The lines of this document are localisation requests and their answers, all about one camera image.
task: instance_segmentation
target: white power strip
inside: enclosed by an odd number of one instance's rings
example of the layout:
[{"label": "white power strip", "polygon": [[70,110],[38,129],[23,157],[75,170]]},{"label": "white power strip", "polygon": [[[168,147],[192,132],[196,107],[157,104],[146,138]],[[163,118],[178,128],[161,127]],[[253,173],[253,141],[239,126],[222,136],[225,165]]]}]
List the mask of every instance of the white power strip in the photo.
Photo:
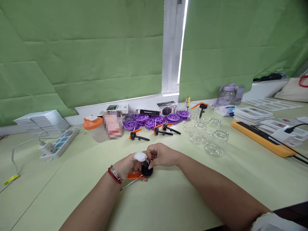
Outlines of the white power strip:
[{"label": "white power strip", "polygon": [[79,132],[79,130],[74,131],[70,135],[67,135],[67,132],[64,133],[62,136],[60,136],[56,140],[56,142],[54,142],[54,146],[56,147],[56,150],[50,155],[47,155],[47,154],[44,153],[40,157],[40,159],[42,159],[42,160],[52,160],[52,159],[59,158],[63,154],[63,152],[65,151],[67,146],[75,138],[75,136],[77,135],[78,132]]}]

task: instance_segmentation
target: white bag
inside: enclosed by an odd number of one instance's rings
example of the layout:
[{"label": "white bag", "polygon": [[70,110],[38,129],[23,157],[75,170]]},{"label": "white bag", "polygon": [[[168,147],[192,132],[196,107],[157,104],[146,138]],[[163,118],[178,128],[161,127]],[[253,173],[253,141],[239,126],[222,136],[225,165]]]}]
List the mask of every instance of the white bag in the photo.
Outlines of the white bag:
[{"label": "white bag", "polygon": [[291,78],[274,96],[275,98],[308,102],[308,75]]}]

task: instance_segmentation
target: yellow tag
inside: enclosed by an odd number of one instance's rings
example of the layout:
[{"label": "yellow tag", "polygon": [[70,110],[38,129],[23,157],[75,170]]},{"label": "yellow tag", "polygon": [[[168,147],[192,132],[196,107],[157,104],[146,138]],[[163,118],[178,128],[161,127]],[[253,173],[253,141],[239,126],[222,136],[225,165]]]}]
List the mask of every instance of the yellow tag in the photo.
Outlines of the yellow tag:
[{"label": "yellow tag", "polygon": [[14,175],[14,176],[12,176],[10,179],[8,179],[5,183],[4,183],[4,185],[8,185],[12,180],[15,180],[16,178],[18,178],[18,177],[20,177],[19,175]]}]

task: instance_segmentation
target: red strap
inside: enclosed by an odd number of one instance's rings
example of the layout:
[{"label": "red strap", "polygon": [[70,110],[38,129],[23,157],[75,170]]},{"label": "red strap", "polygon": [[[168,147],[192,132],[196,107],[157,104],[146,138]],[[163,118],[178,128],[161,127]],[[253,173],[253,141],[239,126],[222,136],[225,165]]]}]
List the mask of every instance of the red strap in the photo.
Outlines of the red strap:
[{"label": "red strap", "polygon": [[112,173],[112,171],[110,170],[110,167],[108,168],[108,172],[109,174],[112,176],[112,178],[118,183],[118,184],[121,184],[122,181],[118,180]]},{"label": "red strap", "polygon": [[306,78],[308,78],[308,75],[302,76],[301,79],[299,80],[298,84],[299,84],[301,87],[308,87],[308,85],[303,85],[303,84],[301,83],[301,82],[302,82],[304,79],[306,79]]}]

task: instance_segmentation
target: white cable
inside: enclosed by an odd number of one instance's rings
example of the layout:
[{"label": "white cable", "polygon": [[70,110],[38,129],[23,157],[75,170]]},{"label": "white cable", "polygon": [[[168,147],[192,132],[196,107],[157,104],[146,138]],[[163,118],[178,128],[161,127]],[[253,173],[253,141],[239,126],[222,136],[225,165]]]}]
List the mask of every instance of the white cable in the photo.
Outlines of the white cable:
[{"label": "white cable", "polygon": [[[64,133],[61,133],[59,136],[57,136],[57,137],[52,137],[52,138],[50,138],[50,137],[48,137],[48,138],[40,138],[40,136],[41,136],[42,133],[48,132],[48,131],[65,131],[65,132],[75,132],[75,131],[79,131],[79,130],[81,130],[81,128],[80,128],[81,125],[78,125],[76,128],[73,128],[73,129],[50,129],[50,130],[46,130],[46,131],[41,132],[41,133],[38,135],[37,138],[31,139],[31,140],[28,140],[28,141],[25,141],[25,142],[23,142],[23,143],[21,143],[21,144],[16,145],[16,146],[12,149],[12,157],[11,157],[11,160],[12,160],[12,162],[13,162],[13,164],[15,165],[15,168],[16,168],[16,174],[19,175],[20,172],[18,172],[18,166],[17,166],[17,164],[16,164],[15,161],[14,161],[14,150],[15,150],[15,148],[17,148],[17,147],[19,147],[19,146],[21,146],[21,145],[23,145],[23,144],[25,144],[25,143],[27,143],[27,142],[30,142],[30,141],[33,141],[33,140],[37,140],[37,139],[38,139],[40,142],[42,142],[41,139],[58,139],[58,138],[59,138],[60,136],[62,136]],[[0,191],[0,193],[3,192],[11,183],[13,183],[14,180],[12,180],[8,185],[6,185],[6,186]]]}]

